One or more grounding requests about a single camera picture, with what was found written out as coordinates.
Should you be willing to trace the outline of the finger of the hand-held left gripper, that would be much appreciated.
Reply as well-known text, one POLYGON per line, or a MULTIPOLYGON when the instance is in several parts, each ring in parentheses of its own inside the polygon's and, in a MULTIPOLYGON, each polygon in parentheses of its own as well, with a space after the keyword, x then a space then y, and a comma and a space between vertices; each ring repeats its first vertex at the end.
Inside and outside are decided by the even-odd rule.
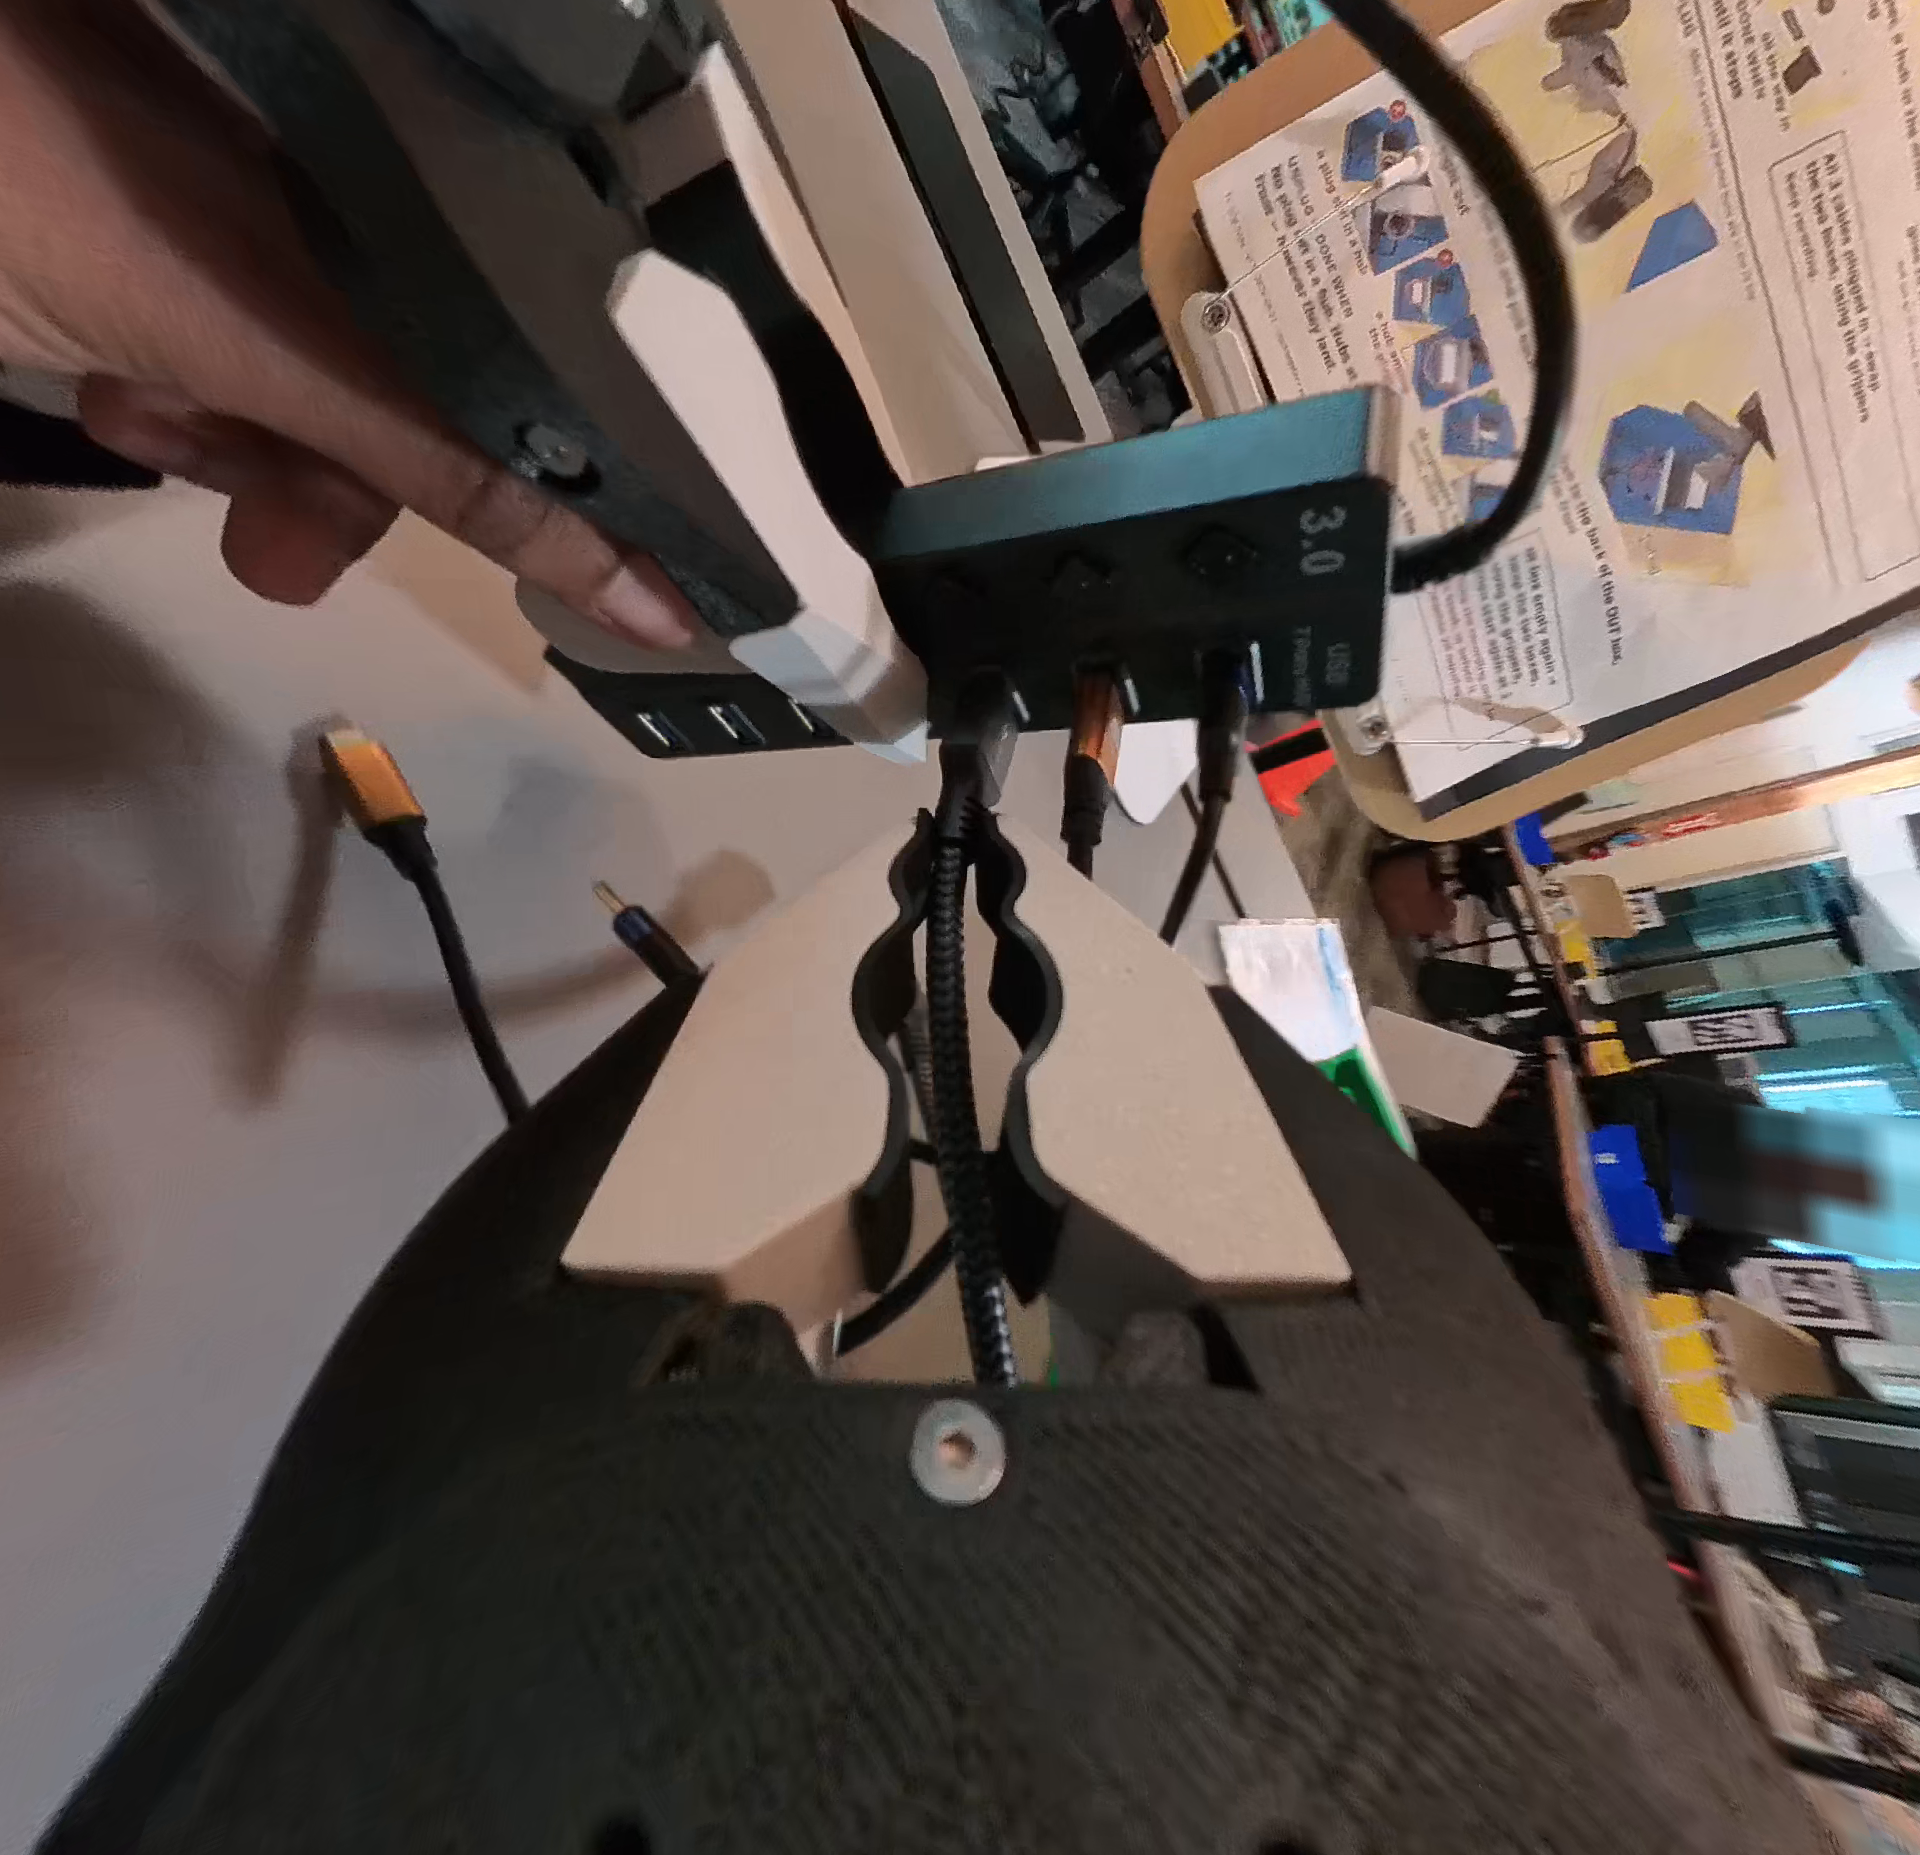
POLYGON ((631 123, 631 183, 651 245, 741 316, 814 489, 901 489, 850 309, 724 47, 631 123))
POLYGON ((923 669, 901 646, 866 559, 829 517, 799 447, 869 444, 893 472, 894 432, 869 421, 866 356, 843 353, 854 328, 826 260, 799 250, 799 263, 790 263, 781 250, 772 282, 799 295, 799 330, 826 340, 824 361, 799 366, 802 413, 787 413, 772 360, 736 300, 665 253, 648 250, 621 265, 609 312, 799 597, 790 622, 730 632, 733 658, 854 744, 916 763, 926 756, 923 669))

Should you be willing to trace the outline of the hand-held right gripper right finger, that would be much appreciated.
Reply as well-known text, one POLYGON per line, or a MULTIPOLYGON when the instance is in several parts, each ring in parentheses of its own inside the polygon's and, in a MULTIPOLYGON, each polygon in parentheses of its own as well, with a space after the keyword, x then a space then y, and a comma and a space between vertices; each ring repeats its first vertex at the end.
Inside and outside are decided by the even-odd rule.
POLYGON ((1016 1297, 1136 1315, 1349 1292, 1207 980, 1019 824, 983 819, 975 910, 1016 1049, 991 1155, 1016 1297))

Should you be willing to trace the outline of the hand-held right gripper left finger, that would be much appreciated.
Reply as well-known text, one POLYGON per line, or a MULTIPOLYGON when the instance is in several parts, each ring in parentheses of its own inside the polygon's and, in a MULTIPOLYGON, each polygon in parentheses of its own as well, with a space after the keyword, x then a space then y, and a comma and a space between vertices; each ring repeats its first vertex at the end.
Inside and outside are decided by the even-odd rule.
POLYGON ((916 819, 759 924, 699 983, 593 1187, 566 1268, 765 1307, 824 1364, 913 1236, 916 819))

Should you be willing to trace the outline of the black USB hub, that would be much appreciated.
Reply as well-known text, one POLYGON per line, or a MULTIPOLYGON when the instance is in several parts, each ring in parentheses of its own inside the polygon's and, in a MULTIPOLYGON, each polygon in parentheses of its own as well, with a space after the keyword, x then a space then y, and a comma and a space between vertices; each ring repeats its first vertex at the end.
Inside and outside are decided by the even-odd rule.
MULTIPOLYGON (((893 493, 865 552, 923 669, 926 744, 983 680, 1022 733, 1063 731, 1090 675, 1117 676, 1136 723, 1197 722, 1220 675, 1245 676, 1255 710, 1369 702, 1398 466, 1395 395, 1347 388, 893 493)), ((726 642, 616 669, 586 632, 543 641, 648 758, 865 750, 726 642)))

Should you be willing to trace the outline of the grey desk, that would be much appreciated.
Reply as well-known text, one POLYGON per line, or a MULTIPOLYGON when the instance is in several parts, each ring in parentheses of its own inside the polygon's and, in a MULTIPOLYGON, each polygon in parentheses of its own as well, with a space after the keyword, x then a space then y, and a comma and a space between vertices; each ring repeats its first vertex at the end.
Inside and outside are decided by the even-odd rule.
POLYGON ((2 489, 2 1853, 206 1603, 317 1364, 501 1120, 317 731, 424 791, 517 1072, 644 1005, 588 876, 720 949, 908 819, 930 767, 640 762, 516 578, 404 515, 314 605, 228 499, 2 489))

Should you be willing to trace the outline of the person's left hand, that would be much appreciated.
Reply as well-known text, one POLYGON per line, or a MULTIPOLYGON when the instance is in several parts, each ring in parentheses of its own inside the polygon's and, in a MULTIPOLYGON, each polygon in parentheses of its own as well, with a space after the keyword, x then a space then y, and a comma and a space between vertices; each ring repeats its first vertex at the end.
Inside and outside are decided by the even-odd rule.
POLYGON ((496 467, 310 260, 256 119, 142 0, 2 0, 2 368, 228 499, 224 566, 305 608, 418 515, 636 649, 696 619, 646 552, 496 467))

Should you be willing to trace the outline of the blue-bordered paper sheet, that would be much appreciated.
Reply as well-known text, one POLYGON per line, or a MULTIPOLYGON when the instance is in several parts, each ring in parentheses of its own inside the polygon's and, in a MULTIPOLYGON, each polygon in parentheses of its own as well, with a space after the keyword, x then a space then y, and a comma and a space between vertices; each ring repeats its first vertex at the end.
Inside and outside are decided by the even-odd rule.
POLYGON ((1227 989, 1308 1066, 1360 1049, 1382 1072, 1347 942, 1330 918, 1221 924, 1217 940, 1227 989))

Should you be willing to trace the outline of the orange traffic cone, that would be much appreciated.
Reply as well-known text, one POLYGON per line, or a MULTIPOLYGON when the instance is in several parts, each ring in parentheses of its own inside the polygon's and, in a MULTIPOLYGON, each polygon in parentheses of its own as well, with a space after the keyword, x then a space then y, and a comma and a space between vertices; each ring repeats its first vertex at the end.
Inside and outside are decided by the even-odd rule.
POLYGON ((1336 769, 1328 731, 1313 722, 1279 740, 1251 744, 1248 762, 1255 774, 1266 804, 1279 817, 1296 817, 1313 786, 1336 769))

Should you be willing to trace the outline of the document stand with instruction sheet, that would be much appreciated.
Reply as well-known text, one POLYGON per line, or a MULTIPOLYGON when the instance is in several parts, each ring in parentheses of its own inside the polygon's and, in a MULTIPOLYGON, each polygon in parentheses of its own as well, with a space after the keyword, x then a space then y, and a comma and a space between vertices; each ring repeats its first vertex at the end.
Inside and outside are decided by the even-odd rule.
MULTIPOLYGON (((1554 797, 1916 602, 1916 0, 1401 0, 1567 263, 1578 388, 1505 550, 1388 611, 1347 741, 1411 824, 1554 797)), ((1401 399, 1407 539, 1484 520, 1533 399, 1522 265, 1398 71, 1330 27, 1197 108, 1148 287, 1236 383, 1401 399)))

